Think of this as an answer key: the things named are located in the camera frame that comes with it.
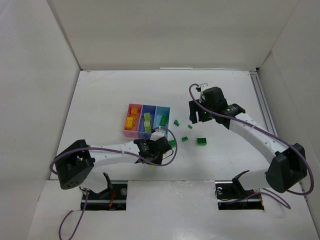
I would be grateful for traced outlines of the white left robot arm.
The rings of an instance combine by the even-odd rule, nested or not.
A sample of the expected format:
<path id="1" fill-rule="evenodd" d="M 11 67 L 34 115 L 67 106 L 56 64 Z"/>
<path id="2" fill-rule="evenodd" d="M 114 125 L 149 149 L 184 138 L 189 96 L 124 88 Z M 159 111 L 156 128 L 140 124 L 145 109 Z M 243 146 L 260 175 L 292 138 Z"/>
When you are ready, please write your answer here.
<path id="1" fill-rule="evenodd" d="M 107 188 L 107 174 L 97 168 L 115 164 L 148 164 L 164 167 L 163 157 L 173 148 L 166 137 L 135 139 L 123 144 L 94 146 L 80 139 L 54 158 L 49 169 L 57 175 L 60 188 L 77 187 L 100 193 Z"/>

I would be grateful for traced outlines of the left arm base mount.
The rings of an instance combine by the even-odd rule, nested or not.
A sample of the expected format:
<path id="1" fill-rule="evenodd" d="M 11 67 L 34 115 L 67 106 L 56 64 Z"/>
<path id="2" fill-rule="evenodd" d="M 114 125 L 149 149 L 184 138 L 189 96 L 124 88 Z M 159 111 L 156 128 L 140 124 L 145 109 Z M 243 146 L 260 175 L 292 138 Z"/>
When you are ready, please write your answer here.
<path id="1" fill-rule="evenodd" d="M 128 182 L 111 181 L 104 173 L 106 189 L 95 193 L 88 189 L 87 194 L 81 186 L 82 198 L 80 209 L 83 210 L 86 203 L 86 211 L 125 211 L 127 209 Z"/>

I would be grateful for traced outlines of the green lego plate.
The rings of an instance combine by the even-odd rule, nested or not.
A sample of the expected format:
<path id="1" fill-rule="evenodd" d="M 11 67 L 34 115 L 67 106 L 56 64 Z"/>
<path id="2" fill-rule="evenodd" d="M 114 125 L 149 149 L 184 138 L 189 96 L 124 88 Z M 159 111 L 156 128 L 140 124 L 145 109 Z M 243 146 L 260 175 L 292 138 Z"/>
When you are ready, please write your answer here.
<path id="1" fill-rule="evenodd" d="M 161 119 L 160 119 L 160 122 L 159 122 L 159 125 L 162 126 L 162 127 L 165 127 L 168 123 L 168 120 L 169 120 L 169 116 L 168 115 L 162 115 L 161 116 Z"/>

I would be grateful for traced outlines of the green two-by-two lego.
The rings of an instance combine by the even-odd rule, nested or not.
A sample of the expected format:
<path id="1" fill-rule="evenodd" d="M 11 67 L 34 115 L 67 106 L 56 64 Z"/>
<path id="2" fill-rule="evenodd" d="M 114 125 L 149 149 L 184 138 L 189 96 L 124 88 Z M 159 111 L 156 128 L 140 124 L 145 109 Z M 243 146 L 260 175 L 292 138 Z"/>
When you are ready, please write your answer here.
<path id="1" fill-rule="evenodd" d="M 174 148 L 174 147 L 177 146 L 177 143 L 176 143 L 175 140 L 170 140 L 169 143 L 170 143 L 170 146 L 171 146 L 172 148 Z"/>

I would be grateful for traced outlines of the pale green sloped lego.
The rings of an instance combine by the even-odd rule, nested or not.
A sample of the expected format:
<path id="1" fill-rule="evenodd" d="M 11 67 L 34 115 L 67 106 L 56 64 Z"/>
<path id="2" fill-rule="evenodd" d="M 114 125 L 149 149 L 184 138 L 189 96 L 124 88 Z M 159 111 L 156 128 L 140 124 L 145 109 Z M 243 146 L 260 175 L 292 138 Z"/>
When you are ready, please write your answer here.
<path id="1" fill-rule="evenodd" d="M 145 131 L 146 133 L 151 133 L 151 132 L 152 132 L 152 129 L 151 129 L 150 126 L 146 126 L 146 127 L 144 128 L 144 131 Z"/>

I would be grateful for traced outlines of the yellow rectangular lego brick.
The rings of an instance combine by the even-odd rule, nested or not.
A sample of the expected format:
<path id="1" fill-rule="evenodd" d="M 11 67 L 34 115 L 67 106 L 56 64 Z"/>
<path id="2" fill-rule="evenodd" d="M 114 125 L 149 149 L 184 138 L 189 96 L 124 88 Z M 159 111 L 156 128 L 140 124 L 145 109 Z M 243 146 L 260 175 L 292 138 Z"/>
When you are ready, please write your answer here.
<path id="1" fill-rule="evenodd" d="M 136 118 L 132 116 L 128 116 L 125 121 L 124 128 L 125 130 L 132 131 L 136 125 Z"/>

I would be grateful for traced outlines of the lime sloped lego piece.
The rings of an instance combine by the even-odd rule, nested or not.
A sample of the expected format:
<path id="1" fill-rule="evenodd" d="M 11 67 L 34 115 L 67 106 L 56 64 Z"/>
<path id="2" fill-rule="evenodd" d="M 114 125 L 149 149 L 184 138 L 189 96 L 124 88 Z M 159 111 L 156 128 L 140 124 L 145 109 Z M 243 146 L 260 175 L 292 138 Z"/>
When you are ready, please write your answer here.
<path id="1" fill-rule="evenodd" d="M 151 122 L 150 121 L 145 121 L 144 122 L 144 127 L 150 127 L 151 126 Z"/>

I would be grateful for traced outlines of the pale green lego block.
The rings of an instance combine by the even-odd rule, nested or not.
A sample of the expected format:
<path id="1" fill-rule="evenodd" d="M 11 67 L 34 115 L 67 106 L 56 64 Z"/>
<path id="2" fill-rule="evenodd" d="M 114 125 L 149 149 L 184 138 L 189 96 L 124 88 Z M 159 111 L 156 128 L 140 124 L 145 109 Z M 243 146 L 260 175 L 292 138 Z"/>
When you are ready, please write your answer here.
<path id="1" fill-rule="evenodd" d="M 149 112 L 146 112 L 143 114 L 144 121 L 150 122 L 151 121 L 151 114 Z"/>

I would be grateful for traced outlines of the small green arch lego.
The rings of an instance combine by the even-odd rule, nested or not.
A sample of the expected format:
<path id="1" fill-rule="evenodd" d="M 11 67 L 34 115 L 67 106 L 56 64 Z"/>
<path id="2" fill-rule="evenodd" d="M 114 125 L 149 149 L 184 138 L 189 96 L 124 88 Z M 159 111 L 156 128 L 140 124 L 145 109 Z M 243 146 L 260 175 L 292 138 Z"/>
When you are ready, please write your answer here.
<path id="1" fill-rule="evenodd" d="M 182 142 L 185 142 L 185 141 L 187 141 L 187 140 L 188 140 L 188 137 L 187 137 L 187 136 L 182 137 L 182 138 L 181 138 L 181 140 L 182 140 Z"/>

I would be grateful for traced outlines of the green lego brick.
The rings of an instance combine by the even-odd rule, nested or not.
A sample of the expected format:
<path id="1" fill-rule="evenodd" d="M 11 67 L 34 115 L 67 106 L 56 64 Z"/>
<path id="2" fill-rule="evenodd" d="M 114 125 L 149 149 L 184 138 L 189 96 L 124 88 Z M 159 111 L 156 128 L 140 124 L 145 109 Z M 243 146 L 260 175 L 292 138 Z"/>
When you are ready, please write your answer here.
<path id="1" fill-rule="evenodd" d="M 199 137 L 196 139 L 196 143 L 199 146 L 206 146 L 207 145 L 207 139 L 205 137 Z"/>

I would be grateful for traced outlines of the green wedge lego piece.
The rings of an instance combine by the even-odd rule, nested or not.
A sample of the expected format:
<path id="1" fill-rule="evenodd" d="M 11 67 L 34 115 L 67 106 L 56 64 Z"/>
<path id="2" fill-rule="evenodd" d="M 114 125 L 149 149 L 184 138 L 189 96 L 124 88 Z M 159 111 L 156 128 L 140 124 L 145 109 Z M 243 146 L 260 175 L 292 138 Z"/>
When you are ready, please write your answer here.
<path id="1" fill-rule="evenodd" d="M 175 120 L 173 123 L 174 123 L 176 126 L 179 126 L 179 125 L 180 125 L 180 123 L 178 122 L 178 120 Z"/>

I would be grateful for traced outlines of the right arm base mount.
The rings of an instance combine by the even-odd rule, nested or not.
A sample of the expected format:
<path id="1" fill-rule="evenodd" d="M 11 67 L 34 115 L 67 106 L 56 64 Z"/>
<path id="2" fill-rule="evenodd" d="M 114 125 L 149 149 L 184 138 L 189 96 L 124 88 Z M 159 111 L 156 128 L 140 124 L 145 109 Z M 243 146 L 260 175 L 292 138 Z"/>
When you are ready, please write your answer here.
<path id="1" fill-rule="evenodd" d="M 253 190 L 244 190 L 239 178 L 247 173 L 243 171 L 232 180 L 215 181 L 214 195 L 217 198 L 217 206 L 221 211 L 231 210 L 264 210 L 263 200 L 260 194 L 253 195 Z"/>

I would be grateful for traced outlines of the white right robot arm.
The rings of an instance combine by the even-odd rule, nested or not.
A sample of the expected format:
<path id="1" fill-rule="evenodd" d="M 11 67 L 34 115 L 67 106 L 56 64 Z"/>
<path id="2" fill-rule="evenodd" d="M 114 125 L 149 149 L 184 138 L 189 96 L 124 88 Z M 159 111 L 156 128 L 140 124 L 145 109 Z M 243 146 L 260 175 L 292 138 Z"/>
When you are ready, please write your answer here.
<path id="1" fill-rule="evenodd" d="M 222 89 L 207 83 L 194 83 L 198 98 L 189 102 L 189 119 L 193 124 L 215 120 L 227 130 L 246 140 L 268 162 L 266 169 L 245 170 L 234 178 L 244 190 L 271 188 L 278 193 L 308 175 L 305 149 L 298 143 L 290 145 L 257 124 L 245 109 L 236 103 L 228 104 Z"/>

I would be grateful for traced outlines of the orange round lego piece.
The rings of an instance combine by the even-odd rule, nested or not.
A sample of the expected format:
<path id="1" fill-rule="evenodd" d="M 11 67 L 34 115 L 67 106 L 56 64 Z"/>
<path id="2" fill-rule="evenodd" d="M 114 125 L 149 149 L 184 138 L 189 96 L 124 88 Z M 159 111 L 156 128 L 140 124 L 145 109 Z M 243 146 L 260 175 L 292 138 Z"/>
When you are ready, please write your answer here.
<path id="1" fill-rule="evenodd" d="M 137 107 L 132 107 L 131 110 L 130 110 L 130 113 L 132 115 L 137 115 L 138 114 L 138 108 Z"/>

